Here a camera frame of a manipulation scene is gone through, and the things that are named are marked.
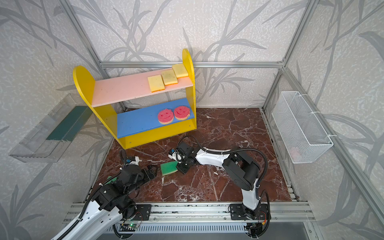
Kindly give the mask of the green sponge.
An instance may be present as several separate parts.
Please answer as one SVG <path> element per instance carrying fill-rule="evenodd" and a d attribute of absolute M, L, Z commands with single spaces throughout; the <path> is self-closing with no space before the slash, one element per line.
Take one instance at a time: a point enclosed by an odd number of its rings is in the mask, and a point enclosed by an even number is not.
<path fill-rule="evenodd" d="M 112 183 L 112 182 L 115 182 L 116 179 L 117 179 L 117 177 L 110 178 L 110 179 L 106 182 L 106 184 L 110 184 L 110 183 Z"/>
<path fill-rule="evenodd" d="M 167 176 L 178 171 L 177 169 L 178 162 L 172 161 L 168 163 L 161 164 L 161 173 L 162 176 Z"/>

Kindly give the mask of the pink smiley sponge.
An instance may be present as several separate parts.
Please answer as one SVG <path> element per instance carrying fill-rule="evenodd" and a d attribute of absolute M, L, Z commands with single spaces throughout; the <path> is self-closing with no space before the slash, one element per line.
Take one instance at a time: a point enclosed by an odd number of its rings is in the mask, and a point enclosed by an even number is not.
<path fill-rule="evenodd" d="M 187 106 L 179 106 L 174 110 L 174 116 L 179 121 L 184 121 L 188 119 L 191 115 L 191 110 Z"/>
<path fill-rule="evenodd" d="M 158 121 L 162 125 L 167 125 L 172 123 L 174 120 L 174 113 L 170 109 L 164 109 L 158 114 Z"/>

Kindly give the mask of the orange yellow sponge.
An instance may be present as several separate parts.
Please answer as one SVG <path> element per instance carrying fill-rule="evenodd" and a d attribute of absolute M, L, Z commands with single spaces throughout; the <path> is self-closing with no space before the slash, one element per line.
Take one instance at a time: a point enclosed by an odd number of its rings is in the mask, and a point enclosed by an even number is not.
<path fill-rule="evenodd" d="M 165 85 L 161 75 L 148 77 L 148 82 L 152 93 L 165 90 Z"/>

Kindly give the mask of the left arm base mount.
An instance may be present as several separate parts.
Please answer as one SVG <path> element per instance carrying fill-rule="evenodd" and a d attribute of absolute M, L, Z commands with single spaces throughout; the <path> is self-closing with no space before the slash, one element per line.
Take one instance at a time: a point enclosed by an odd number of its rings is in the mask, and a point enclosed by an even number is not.
<path fill-rule="evenodd" d="M 130 205 L 123 211 L 122 220 L 126 221 L 148 221 L 151 214 L 151 204 Z"/>

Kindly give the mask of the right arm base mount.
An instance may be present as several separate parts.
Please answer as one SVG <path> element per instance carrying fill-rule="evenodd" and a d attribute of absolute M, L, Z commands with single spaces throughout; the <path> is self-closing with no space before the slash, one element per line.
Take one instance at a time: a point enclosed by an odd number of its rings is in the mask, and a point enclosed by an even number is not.
<path fill-rule="evenodd" d="M 243 204 L 230 204 L 228 210 L 231 214 L 231 220 L 269 221 L 271 219 L 268 204 L 259 203 L 255 210 L 250 210 Z"/>

